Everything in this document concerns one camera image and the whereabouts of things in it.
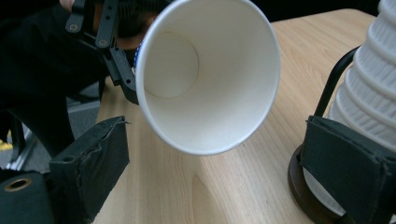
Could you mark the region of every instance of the wooden table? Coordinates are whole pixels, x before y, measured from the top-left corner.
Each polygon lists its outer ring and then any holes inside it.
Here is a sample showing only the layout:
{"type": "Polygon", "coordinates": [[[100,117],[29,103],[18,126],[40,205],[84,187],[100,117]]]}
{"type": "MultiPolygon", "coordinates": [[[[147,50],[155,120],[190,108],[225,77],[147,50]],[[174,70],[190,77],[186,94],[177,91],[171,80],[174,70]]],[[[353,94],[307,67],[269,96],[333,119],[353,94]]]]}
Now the wooden table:
{"type": "Polygon", "coordinates": [[[123,115],[131,163],[94,223],[310,223],[294,201],[288,166],[303,142],[332,67],[361,45],[375,18],[343,9],[274,22],[282,73],[265,122],[241,146],[207,157],[165,144],[140,108],[107,82],[98,121],[123,115]]]}

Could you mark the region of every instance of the dark background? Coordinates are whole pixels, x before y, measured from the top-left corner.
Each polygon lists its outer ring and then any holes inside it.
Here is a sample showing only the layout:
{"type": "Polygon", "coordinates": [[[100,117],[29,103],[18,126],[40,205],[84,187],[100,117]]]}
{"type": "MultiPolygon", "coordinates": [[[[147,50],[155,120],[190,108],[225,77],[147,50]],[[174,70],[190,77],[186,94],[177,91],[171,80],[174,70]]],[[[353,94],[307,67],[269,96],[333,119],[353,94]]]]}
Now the dark background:
{"type": "MultiPolygon", "coordinates": [[[[377,15],[379,0],[251,0],[269,21],[281,21],[340,8],[355,8],[377,15]]],[[[0,20],[12,16],[25,16],[58,0],[1,0],[0,20]]]]}

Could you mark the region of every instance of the screw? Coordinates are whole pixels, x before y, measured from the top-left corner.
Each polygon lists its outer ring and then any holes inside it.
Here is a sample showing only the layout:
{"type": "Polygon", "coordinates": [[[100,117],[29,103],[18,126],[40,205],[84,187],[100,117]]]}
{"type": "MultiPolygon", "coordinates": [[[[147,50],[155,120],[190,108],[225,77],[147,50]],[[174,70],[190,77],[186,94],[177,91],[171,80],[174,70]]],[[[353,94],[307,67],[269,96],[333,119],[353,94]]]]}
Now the screw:
{"type": "Polygon", "coordinates": [[[106,44],[107,44],[107,41],[105,41],[105,40],[99,40],[99,44],[100,44],[100,45],[106,45],[106,44]]]}
{"type": "Polygon", "coordinates": [[[69,29],[70,29],[71,31],[76,31],[76,30],[78,29],[78,26],[75,25],[75,24],[71,24],[71,25],[69,26],[69,29]]]}

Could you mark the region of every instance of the yellow object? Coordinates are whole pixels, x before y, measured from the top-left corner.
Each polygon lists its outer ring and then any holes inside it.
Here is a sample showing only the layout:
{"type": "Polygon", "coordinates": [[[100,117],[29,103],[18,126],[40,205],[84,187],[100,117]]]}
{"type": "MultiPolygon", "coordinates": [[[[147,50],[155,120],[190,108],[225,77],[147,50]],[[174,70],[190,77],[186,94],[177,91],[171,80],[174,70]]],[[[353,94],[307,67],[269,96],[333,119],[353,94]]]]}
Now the yellow object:
{"type": "Polygon", "coordinates": [[[0,140],[0,151],[10,150],[12,149],[12,145],[0,140]]]}

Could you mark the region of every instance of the table surface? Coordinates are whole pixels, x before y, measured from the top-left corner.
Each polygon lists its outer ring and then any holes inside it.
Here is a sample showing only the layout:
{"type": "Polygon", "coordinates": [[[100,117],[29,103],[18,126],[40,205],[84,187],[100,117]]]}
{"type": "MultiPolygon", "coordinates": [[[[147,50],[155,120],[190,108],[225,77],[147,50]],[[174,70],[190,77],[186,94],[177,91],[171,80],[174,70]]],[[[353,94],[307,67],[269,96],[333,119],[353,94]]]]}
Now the table surface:
{"type": "Polygon", "coordinates": [[[294,201],[288,166],[336,62],[365,40],[375,17],[353,9],[273,23],[282,72],[271,111],[239,147],[179,152],[107,81],[97,121],[125,116],[131,163],[94,223],[310,223],[294,201]]]}

